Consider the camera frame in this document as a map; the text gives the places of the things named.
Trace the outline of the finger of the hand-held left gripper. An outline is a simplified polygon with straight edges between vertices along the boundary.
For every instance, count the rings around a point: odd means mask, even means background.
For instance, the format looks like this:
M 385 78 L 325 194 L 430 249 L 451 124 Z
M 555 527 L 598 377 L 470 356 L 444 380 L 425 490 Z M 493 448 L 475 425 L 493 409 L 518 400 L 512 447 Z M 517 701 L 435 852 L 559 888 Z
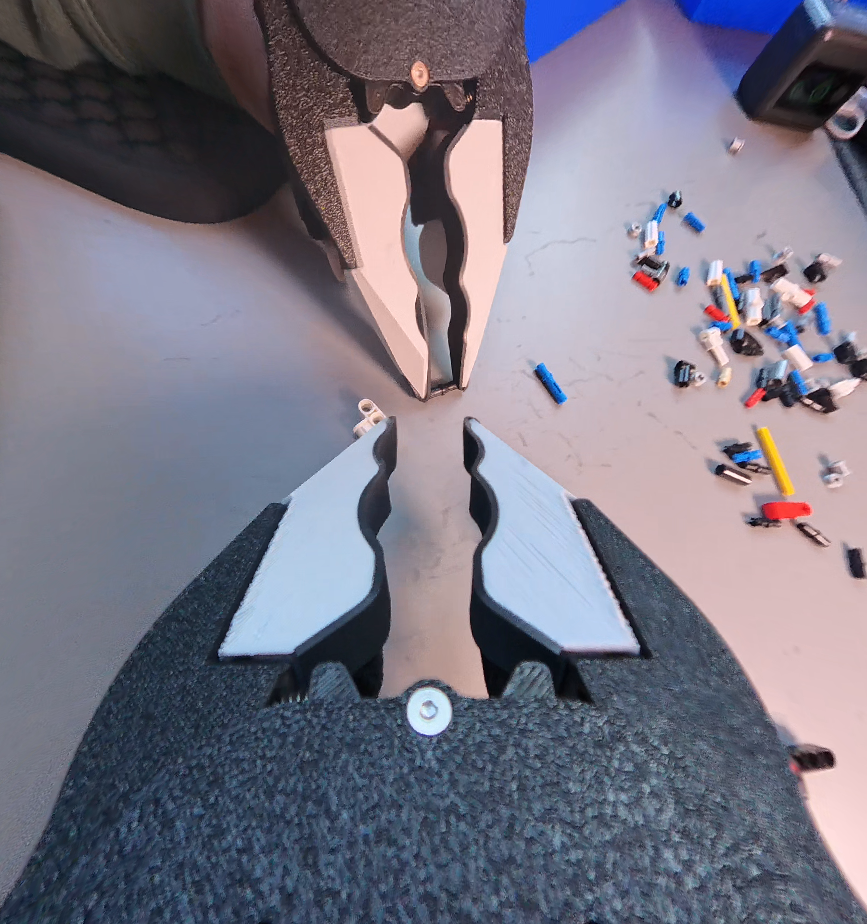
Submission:
M 502 123 L 473 119 L 437 146 L 440 220 L 446 238 L 443 287 L 450 304 L 451 383 L 470 384 L 507 253 Z
M 418 319 L 420 288 L 405 249 L 407 162 L 377 128 L 340 126 L 325 133 L 355 253 L 348 273 L 381 340 L 417 399 L 430 395 L 430 349 Z

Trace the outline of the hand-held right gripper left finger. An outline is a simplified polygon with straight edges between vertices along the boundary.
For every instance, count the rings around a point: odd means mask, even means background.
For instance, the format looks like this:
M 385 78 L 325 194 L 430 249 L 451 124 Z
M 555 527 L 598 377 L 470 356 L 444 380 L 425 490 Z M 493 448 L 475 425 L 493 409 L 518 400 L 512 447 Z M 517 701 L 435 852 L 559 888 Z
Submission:
M 395 420 L 370 425 L 281 502 L 272 537 L 217 648 L 221 663 L 379 661 L 391 599 L 379 531 L 391 512 Z

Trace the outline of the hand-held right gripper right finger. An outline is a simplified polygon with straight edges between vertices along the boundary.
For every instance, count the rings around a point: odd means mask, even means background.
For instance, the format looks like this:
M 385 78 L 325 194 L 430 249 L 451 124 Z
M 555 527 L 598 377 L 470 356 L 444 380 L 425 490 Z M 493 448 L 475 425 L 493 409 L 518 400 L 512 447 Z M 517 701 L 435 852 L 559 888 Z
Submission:
M 482 533 L 472 572 L 471 627 L 486 661 L 562 668 L 592 656 L 635 657 L 639 640 L 575 497 L 478 420 L 464 420 L 470 512 Z

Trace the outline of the pile of small toy bricks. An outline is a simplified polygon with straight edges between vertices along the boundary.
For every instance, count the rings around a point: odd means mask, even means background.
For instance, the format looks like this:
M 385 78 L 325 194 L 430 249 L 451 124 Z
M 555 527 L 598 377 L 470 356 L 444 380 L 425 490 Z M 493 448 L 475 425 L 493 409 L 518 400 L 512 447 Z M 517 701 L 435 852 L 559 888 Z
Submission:
M 817 283 L 840 266 L 841 260 L 820 252 L 803 270 L 809 285 L 791 275 L 794 252 L 782 248 L 770 260 L 751 260 L 737 272 L 722 260 L 712 260 L 703 273 L 707 301 L 696 335 L 713 363 L 714 383 L 723 389 L 733 381 L 736 360 L 761 360 L 743 408 L 777 401 L 787 409 L 801 407 L 821 416 L 840 409 L 843 399 L 867 384 L 867 349 L 853 332 L 834 329 L 828 306 L 818 297 Z M 810 503 L 796 501 L 796 490 L 776 438 L 767 427 L 755 427 L 752 441 L 723 444 L 724 457 L 712 472 L 739 487 L 754 479 L 774 482 L 779 498 L 763 502 L 748 516 L 750 528 L 793 527 L 808 542 L 829 549 L 832 541 L 809 519 Z

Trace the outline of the grey desk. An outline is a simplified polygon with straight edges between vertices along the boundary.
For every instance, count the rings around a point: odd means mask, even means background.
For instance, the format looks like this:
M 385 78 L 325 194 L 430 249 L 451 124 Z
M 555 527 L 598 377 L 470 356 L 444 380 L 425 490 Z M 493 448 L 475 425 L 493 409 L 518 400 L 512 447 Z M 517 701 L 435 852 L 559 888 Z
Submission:
M 629 2 L 534 65 L 527 186 L 471 384 L 426 403 L 287 191 L 235 223 L 181 225 L 0 157 L 0 906 L 128 654 L 351 441 L 371 398 L 398 433 L 383 694 L 432 678 L 485 693 L 468 623 L 472 415 L 681 587 L 778 725 L 832 748 L 809 806 L 867 907 L 867 579 L 844 553 L 867 564 L 867 384 L 821 416 L 744 409 L 751 364 L 724 390 L 668 379 L 678 359 L 709 366 L 706 264 L 784 247 L 842 260 L 822 298 L 867 348 L 867 218 L 834 148 L 736 107 L 762 45 Z M 829 549 L 746 524 L 779 498 L 771 479 L 714 476 L 719 448 L 755 427 Z

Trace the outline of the blue plastic bin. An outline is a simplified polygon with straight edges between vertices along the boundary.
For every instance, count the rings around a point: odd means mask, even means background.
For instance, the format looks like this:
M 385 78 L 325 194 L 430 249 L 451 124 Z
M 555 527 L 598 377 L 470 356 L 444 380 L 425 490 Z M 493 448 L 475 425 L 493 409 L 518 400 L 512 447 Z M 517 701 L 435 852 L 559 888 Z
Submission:
M 692 22 L 726 29 L 774 33 L 798 1 L 675 1 Z M 525 18 L 532 62 L 605 16 L 623 1 L 529 1 Z

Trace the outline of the black box device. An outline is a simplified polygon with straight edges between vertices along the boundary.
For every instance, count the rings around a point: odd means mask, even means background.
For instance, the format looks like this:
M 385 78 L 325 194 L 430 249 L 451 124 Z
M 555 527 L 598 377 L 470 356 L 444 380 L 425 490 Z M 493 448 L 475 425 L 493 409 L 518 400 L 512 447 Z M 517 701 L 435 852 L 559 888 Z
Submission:
M 743 75 L 736 99 L 752 120 L 811 132 L 867 82 L 867 5 L 804 1 Z

